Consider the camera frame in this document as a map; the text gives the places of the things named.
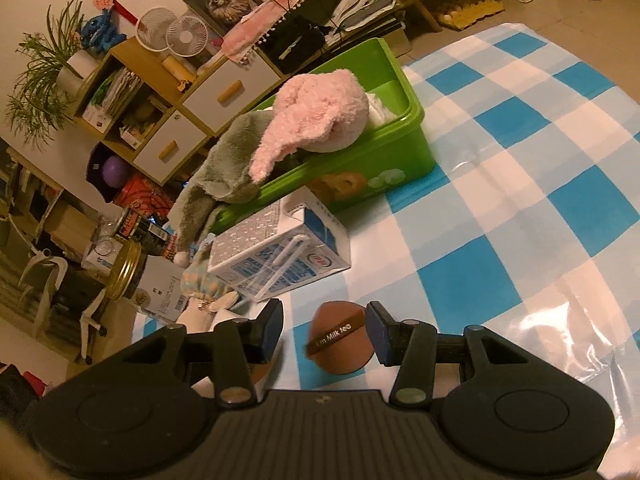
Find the potted green plant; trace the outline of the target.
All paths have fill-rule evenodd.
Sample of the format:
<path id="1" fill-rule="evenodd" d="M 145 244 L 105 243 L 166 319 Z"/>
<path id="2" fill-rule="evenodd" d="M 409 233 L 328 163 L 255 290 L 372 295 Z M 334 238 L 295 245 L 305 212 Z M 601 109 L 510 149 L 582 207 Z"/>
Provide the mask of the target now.
<path id="1" fill-rule="evenodd" d="M 27 58 L 26 68 L 17 76 L 6 121 L 23 143 L 43 150 L 53 140 L 52 133 L 70 121 L 70 98 L 58 88 L 58 75 L 70 65 L 70 58 L 84 50 L 81 29 L 85 14 L 80 0 L 70 0 L 58 14 L 47 10 L 44 32 L 25 32 L 17 52 Z"/>

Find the red gift box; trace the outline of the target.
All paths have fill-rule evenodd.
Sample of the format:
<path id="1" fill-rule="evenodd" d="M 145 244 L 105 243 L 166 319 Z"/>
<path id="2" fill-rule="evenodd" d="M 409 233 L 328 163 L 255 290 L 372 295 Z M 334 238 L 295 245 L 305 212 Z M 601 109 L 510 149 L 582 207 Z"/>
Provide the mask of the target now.
<path id="1" fill-rule="evenodd" d="M 140 172 L 135 172 L 116 194 L 113 204 L 131 208 L 144 218 L 165 220 L 174 206 L 174 196 Z"/>

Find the black box on shelf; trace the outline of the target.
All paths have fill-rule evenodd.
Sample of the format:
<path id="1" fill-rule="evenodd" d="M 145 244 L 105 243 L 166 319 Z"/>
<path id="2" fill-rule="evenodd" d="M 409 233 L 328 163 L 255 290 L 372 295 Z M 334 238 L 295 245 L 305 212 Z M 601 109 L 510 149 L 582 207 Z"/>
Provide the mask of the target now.
<path id="1" fill-rule="evenodd" d="M 293 16 L 274 25 L 258 41 L 258 48 L 284 74 L 295 73 L 326 44 L 326 29 Z"/>

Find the green plastic bin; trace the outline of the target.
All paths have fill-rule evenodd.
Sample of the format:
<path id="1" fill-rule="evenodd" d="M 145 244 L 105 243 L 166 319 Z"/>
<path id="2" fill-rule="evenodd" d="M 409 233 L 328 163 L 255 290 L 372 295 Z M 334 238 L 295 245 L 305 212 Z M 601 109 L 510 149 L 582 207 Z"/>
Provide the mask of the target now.
<path id="1" fill-rule="evenodd" d="M 329 154 L 297 152 L 262 185 L 246 204 L 221 209 L 208 228 L 219 234 L 235 223 L 309 186 L 332 212 L 426 176 L 435 167 L 422 131 L 424 109 L 392 50 L 381 38 L 371 38 L 314 69 L 316 74 L 351 70 L 363 89 L 375 94 L 395 119 L 367 129 L 349 148 Z"/>

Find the pink plush toy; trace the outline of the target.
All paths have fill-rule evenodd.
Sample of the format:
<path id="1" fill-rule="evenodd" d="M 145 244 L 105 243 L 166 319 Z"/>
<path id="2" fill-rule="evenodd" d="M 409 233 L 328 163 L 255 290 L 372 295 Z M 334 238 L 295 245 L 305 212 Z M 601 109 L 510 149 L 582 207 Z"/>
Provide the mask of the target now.
<path id="1" fill-rule="evenodd" d="M 274 165 L 298 150 L 333 153 L 354 144 L 366 128 L 369 101 L 356 76 L 342 68 L 288 80 L 272 104 L 272 119 L 254 151 L 248 175 L 269 177 Z"/>

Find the blue stitch plush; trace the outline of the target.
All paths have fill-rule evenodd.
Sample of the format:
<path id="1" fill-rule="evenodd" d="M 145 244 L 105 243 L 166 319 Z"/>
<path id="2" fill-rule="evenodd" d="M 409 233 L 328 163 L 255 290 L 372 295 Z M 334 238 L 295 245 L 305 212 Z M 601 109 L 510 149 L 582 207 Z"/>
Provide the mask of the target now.
<path id="1" fill-rule="evenodd" d="M 105 54 L 127 39 L 127 36 L 119 32 L 112 22 L 112 15 L 112 10 L 103 10 L 101 14 L 81 27 L 80 41 L 85 50 L 93 51 L 95 54 Z"/>

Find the purple ball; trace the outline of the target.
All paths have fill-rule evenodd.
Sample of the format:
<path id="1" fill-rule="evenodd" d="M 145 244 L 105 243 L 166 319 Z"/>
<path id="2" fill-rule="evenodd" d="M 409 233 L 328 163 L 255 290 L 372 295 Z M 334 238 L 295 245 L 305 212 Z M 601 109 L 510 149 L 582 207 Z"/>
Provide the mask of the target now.
<path id="1" fill-rule="evenodd" d="M 102 166 L 102 179 L 110 188 L 122 188 L 130 178 L 130 166 L 116 155 L 110 156 Z"/>

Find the egg tray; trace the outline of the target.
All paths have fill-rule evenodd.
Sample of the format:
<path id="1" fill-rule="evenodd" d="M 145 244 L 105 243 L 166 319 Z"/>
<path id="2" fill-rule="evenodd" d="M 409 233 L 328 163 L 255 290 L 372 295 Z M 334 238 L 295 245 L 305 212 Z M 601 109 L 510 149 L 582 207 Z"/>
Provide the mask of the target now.
<path id="1" fill-rule="evenodd" d="M 440 26 L 463 30 L 503 11 L 500 0 L 454 0 L 440 4 L 434 18 Z"/>

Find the brown powder puff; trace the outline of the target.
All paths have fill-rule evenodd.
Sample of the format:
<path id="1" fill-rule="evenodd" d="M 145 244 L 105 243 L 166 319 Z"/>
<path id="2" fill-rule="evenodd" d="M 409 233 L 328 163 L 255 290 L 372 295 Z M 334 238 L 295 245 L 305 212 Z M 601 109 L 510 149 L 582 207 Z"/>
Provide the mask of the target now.
<path id="1" fill-rule="evenodd" d="M 309 325 L 308 360 L 326 373 L 346 375 L 363 368 L 373 353 L 363 306 L 346 300 L 320 304 Z"/>

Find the wooden tv cabinet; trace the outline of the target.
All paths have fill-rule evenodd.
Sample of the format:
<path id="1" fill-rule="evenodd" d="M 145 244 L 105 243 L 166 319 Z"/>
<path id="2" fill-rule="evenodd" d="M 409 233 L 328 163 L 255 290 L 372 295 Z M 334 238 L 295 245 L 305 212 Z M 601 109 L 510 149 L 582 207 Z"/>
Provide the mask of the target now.
<path id="1" fill-rule="evenodd" d="M 292 74 L 258 48 L 235 63 L 208 25 L 205 49 L 180 58 L 146 50 L 136 33 L 112 47 L 80 87 L 75 122 L 96 139 L 96 151 L 116 155 L 158 184 L 184 165 L 230 122 L 311 64 L 398 26 L 401 11 L 421 0 L 306 0 L 280 21 L 302 16 L 326 29 L 326 44 Z"/>

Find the white desk fan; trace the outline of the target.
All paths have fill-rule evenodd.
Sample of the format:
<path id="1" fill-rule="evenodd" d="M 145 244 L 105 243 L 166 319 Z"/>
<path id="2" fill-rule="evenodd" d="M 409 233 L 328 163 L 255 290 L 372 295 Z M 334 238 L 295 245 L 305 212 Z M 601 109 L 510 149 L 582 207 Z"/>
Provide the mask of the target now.
<path id="1" fill-rule="evenodd" d="M 153 53 L 168 49 L 166 34 L 177 15 L 163 6 L 149 9 L 138 19 L 136 37 L 139 44 Z"/>
<path id="2" fill-rule="evenodd" d="M 208 43 L 208 28 L 197 16 L 180 16 L 167 27 L 165 34 L 168 50 L 180 58 L 201 53 Z"/>

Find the pink table runner cloth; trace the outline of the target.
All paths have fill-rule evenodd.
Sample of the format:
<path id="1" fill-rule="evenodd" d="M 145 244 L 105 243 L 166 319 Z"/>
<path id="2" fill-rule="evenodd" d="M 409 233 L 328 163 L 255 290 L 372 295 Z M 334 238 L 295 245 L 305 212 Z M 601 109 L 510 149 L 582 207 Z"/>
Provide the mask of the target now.
<path id="1" fill-rule="evenodd" d="M 230 61 L 246 58 L 258 40 L 265 36 L 281 18 L 306 0 L 266 0 L 224 35 L 221 51 Z"/>

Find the grey plush toy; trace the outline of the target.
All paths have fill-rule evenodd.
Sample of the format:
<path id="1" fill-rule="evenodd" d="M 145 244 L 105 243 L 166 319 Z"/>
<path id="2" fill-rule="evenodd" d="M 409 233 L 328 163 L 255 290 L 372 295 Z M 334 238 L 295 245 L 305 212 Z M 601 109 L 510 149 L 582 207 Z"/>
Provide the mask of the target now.
<path id="1" fill-rule="evenodd" d="M 168 214 L 177 235 L 174 263 L 180 268 L 190 264 L 191 245 L 221 207 L 245 204 L 257 195 L 259 185 L 248 175 L 248 168 L 271 121 L 271 110 L 253 110 L 235 118 L 180 192 Z"/>

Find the metal tin can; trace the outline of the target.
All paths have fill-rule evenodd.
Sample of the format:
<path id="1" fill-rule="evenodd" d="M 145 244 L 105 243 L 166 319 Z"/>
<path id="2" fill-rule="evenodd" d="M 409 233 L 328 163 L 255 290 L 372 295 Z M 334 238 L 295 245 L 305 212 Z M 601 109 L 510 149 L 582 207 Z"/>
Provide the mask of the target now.
<path id="1" fill-rule="evenodd" d="M 142 252 L 151 256 L 171 258 L 175 248 L 175 239 L 170 233 L 131 208 L 126 208 L 116 221 L 114 237 L 124 242 L 138 242 Z"/>

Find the gold lid cookie jar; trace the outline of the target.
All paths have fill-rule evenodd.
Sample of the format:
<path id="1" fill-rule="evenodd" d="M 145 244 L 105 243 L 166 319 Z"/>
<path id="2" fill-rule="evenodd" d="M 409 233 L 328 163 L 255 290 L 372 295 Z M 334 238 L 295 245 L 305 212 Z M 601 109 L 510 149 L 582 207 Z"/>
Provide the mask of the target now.
<path id="1" fill-rule="evenodd" d="M 149 256 L 130 240 L 119 251 L 105 285 L 109 300 L 125 299 L 140 313 L 174 324 L 188 300 L 180 288 L 183 268 L 162 256 Z"/>

